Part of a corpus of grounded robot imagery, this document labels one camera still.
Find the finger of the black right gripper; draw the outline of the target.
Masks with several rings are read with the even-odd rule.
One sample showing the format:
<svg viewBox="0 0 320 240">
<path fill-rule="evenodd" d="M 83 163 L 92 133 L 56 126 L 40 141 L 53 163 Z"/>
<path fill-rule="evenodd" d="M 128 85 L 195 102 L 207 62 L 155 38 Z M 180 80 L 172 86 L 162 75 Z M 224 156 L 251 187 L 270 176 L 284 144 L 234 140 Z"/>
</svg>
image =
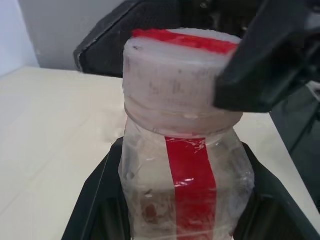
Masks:
<svg viewBox="0 0 320 240">
<path fill-rule="evenodd" d="M 233 112 L 267 113 L 319 80 L 319 1 L 265 0 L 215 81 L 213 105 Z"/>
<path fill-rule="evenodd" d="M 134 30 L 177 29 L 177 0 L 126 0 L 102 18 L 73 52 L 79 72 L 121 78 L 123 51 Z"/>
</svg>

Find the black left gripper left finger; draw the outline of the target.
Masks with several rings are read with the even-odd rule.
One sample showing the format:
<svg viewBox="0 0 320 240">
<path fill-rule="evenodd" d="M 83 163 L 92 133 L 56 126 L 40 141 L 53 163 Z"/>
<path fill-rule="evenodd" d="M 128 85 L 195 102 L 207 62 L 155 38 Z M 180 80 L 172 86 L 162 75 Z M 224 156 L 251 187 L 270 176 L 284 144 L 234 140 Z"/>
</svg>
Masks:
<svg viewBox="0 0 320 240">
<path fill-rule="evenodd" d="M 119 138 L 85 181 L 63 240 L 131 238 L 128 206 L 118 173 L 122 148 L 123 138 Z"/>
</svg>

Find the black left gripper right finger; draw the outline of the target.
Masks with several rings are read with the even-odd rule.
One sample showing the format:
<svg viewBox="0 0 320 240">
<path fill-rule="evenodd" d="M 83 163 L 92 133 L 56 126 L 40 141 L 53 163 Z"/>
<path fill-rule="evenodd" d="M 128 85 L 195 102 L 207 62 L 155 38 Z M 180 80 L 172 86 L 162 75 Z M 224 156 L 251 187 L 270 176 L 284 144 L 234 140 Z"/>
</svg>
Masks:
<svg viewBox="0 0 320 240">
<path fill-rule="evenodd" d="M 242 144 L 255 174 L 255 187 L 234 231 L 235 240 L 318 240 L 320 234 L 281 181 Z"/>
</svg>

